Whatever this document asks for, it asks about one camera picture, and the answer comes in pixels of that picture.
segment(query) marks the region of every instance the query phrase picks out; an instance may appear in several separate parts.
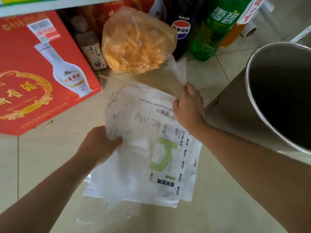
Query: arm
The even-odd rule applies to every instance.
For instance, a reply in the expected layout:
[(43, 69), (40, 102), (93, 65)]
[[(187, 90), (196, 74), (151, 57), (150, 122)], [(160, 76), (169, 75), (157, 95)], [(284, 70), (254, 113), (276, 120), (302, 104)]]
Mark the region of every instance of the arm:
[(79, 184), (121, 144), (105, 126), (93, 128), (75, 156), (0, 215), (0, 232), (49, 232)]
[(230, 175), (289, 233), (311, 232), (311, 167), (208, 125), (191, 84), (173, 103), (178, 122), (201, 141)]

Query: forearm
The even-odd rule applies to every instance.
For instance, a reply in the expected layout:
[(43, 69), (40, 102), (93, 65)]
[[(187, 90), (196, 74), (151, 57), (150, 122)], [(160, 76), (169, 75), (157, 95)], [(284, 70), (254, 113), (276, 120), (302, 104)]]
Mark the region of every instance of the forearm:
[(192, 134), (287, 231), (311, 231), (310, 166), (209, 125)]
[(95, 163), (75, 155), (0, 215), (0, 232), (49, 232)]

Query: stack of plastic packaging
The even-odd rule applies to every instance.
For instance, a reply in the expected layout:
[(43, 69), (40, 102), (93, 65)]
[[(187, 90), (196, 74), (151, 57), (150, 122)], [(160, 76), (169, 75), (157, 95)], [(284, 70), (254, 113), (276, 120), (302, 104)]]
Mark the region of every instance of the stack of plastic packaging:
[[(185, 68), (169, 65), (186, 80)], [(108, 138), (123, 144), (91, 172), (85, 196), (105, 198), (109, 209), (122, 200), (174, 208), (192, 201), (202, 144), (175, 119), (175, 99), (140, 83), (123, 87), (105, 111)]]

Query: hand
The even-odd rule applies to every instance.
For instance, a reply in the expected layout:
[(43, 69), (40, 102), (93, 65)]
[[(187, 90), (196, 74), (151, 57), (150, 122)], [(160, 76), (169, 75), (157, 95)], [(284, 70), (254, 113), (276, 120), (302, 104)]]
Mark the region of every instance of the hand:
[(122, 137), (109, 140), (106, 126), (93, 128), (81, 143), (76, 155), (94, 163), (94, 167), (103, 164), (122, 144)]
[(193, 133), (197, 128), (205, 125), (203, 98), (194, 86), (187, 83), (181, 92), (181, 99), (173, 102), (173, 111), (177, 121), (188, 132)]

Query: green plastic bottle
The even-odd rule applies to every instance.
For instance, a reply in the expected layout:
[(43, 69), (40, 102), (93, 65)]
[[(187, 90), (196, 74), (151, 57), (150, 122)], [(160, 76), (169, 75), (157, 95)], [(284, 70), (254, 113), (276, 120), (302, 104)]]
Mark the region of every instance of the green plastic bottle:
[(192, 44), (194, 57), (205, 61), (215, 55), (220, 43), (250, 2), (251, 0), (209, 0), (208, 14)]

